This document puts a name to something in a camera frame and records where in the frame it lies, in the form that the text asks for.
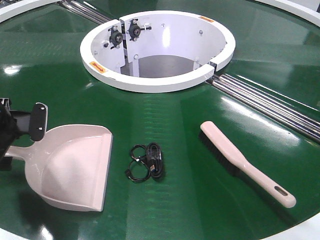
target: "green conveyor belt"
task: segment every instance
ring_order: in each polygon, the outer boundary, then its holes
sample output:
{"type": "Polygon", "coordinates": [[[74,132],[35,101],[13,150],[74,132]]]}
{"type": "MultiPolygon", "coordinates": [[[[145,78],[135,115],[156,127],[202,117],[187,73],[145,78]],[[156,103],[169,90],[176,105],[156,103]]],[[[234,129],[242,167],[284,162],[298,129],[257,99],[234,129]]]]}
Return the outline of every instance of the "green conveyor belt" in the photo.
{"type": "MultiPolygon", "coordinates": [[[[236,39],[221,73],[273,90],[320,121],[320,29],[247,0],[91,0],[107,16],[149,10],[201,14],[236,39]]],[[[97,25],[57,4],[0,23],[0,97],[12,109],[48,106],[48,128],[107,127],[114,136],[103,212],[46,204],[25,179],[24,163],[0,171],[0,228],[31,240],[258,240],[320,211],[320,145],[212,86],[134,93],[108,86],[84,68],[79,46],[97,25]],[[18,66],[8,75],[4,69],[18,66]],[[244,174],[230,176],[198,139],[211,120],[247,159],[295,195],[284,208],[244,174]],[[158,142],[165,176],[134,184],[124,171],[134,144],[158,142]]],[[[31,144],[27,137],[16,143],[31,144]]]]}

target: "brush bristles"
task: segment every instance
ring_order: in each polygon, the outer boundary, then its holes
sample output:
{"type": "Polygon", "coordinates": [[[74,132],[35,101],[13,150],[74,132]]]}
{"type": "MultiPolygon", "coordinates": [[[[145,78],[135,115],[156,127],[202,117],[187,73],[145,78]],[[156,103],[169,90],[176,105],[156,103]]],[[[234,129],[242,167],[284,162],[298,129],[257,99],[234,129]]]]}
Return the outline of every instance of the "brush bristles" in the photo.
{"type": "Polygon", "coordinates": [[[240,172],[240,169],[226,159],[219,149],[210,141],[207,135],[200,131],[199,139],[213,153],[218,162],[232,175],[235,176],[240,172]]]}

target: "black cable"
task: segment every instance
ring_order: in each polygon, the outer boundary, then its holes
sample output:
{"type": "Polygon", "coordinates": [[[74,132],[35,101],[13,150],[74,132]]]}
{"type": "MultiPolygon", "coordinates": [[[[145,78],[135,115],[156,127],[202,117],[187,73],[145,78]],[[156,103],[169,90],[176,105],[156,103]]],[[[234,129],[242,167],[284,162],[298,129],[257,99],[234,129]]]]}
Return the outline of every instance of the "black cable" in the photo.
{"type": "Polygon", "coordinates": [[[163,175],[164,163],[162,160],[161,148],[156,142],[150,143],[146,147],[146,164],[154,179],[161,178],[163,175]]]}
{"type": "Polygon", "coordinates": [[[156,142],[152,142],[148,146],[143,144],[134,145],[130,150],[130,157],[132,158],[132,161],[129,163],[129,166],[124,173],[134,183],[141,183],[148,180],[150,177],[154,179],[162,177],[164,163],[162,160],[161,148],[156,142]],[[142,148],[145,154],[142,156],[135,156],[134,151],[139,148],[142,148]],[[133,176],[131,166],[134,162],[141,162],[146,167],[147,173],[145,177],[138,178],[133,176]]]}

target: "orange label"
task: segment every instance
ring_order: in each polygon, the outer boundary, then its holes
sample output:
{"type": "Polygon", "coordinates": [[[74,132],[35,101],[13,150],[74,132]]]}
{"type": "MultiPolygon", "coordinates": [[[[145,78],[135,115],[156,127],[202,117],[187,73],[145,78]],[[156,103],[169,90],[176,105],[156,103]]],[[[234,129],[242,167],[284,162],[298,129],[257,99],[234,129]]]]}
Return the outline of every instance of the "orange label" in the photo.
{"type": "Polygon", "coordinates": [[[206,16],[200,16],[201,19],[208,21],[209,23],[213,23],[215,20],[212,20],[211,18],[208,18],[206,16]]]}
{"type": "Polygon", "coordinates": [[[105,73],[107,70],[101,66],[100,64],[96,63],[95,61],[90,62],[90,65],[92,67],[94,67],[95,69],[97,69],[99,71],[99,73],[103,74],[105,73]]]}

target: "pink dustpan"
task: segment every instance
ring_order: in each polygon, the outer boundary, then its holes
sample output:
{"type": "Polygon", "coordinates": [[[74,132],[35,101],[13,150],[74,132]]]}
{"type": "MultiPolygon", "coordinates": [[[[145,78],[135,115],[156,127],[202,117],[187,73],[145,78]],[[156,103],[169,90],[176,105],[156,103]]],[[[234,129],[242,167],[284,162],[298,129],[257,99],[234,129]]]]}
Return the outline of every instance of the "pink dustpan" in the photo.
{"type": "Polygon", "coordinates": [[[11,146],[6,157],[25,161],[30,187],[48,204],[72,211],[102,211],[112,146],[103,126],[55,127],[29,147],[11,146]]]}

